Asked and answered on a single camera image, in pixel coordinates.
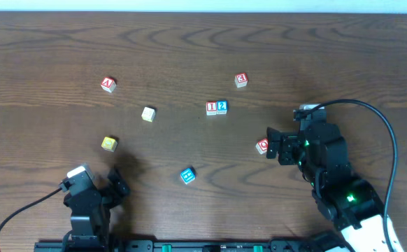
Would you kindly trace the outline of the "red letter I block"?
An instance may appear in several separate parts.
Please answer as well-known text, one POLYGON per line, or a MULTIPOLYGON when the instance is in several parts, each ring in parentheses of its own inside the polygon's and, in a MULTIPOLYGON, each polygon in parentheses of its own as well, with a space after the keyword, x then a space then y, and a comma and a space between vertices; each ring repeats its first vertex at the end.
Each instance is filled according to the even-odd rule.
POLYGON ((216 101, 207 101, 206 102, 206 115, 213 116, 217 115, 217 102, 216 101))

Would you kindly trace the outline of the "red letter A block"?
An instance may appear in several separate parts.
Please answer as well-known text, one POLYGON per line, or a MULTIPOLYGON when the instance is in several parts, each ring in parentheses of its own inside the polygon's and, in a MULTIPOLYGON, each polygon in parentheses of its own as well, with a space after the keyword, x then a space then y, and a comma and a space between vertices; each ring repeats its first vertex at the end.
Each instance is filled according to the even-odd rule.
POLYGON ((107 92, 113 92, 117 84, 114 79, 105 77, 101 82, 101 87, 107 92))

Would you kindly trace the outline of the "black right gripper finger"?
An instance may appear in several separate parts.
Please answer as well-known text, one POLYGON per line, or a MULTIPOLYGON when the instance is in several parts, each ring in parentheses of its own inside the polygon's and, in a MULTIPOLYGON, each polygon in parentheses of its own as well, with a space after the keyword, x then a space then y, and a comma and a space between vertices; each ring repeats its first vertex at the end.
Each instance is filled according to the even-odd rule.
POLYGON ((299 149, 299 138, 296 134, 284 134, 280 138, 280 145, 278 148, 278 162, 281 165, 295 165, 297 161, 297 154, 299 149))
POLYGON ((267 159, 274 159, 277 156, 277 152, 281 143, 281 132, 271 127, 267 127, 266 130, 268 148, 266 152, 267 159))

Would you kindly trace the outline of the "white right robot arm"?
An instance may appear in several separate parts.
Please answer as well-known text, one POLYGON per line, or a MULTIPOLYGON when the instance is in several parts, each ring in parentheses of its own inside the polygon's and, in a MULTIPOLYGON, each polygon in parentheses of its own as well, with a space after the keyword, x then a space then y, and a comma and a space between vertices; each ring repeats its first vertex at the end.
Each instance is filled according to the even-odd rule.
POLYGON ((354 251, 402 251, 384 204, 373 186, 356 174, 337 125, 320 109, 294 112, 298 132, 266 131, 268 159, 296 165, 312 186, 319 212, 334 224, 354 251))

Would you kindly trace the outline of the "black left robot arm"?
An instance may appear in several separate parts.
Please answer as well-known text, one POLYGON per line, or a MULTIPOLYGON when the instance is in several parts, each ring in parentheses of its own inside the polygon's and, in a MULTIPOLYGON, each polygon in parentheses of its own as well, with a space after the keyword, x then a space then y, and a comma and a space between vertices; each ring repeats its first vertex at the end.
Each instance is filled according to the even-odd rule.
POLYGON ((83 164, 71 170, 59 184, 66 192, 64 205, 71 209, 70 244, 63 242, 63 251, 111 251, 110 210, 121 204, 130 193, 127 182, 116 168, 108 175, 107 186, 98 189, 90 168, 83 164))

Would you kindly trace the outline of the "blue number 2 block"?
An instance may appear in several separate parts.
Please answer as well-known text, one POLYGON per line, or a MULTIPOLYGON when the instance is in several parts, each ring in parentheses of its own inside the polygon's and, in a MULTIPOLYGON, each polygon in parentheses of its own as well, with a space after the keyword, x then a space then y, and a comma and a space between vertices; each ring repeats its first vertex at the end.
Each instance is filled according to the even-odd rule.
POLYGON ((217 114, 227 114, 228 103, 227 101, 217 101, 217 114))

